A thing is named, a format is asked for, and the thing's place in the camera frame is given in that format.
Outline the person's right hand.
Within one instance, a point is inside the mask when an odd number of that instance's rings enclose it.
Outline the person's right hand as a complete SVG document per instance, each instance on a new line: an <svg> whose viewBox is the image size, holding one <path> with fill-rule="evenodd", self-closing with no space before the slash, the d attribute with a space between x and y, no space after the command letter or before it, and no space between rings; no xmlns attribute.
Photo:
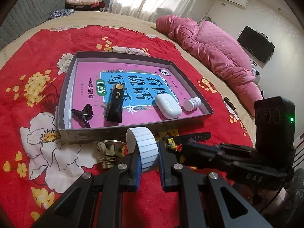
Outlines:
<svg viewBox="0 0 304 228"><path fill-rule="evenodd" d="M294 172L287 190L282 188L276 199L262 211L262 216L279 223L287 223L303 209L303 168Z"/></svg>

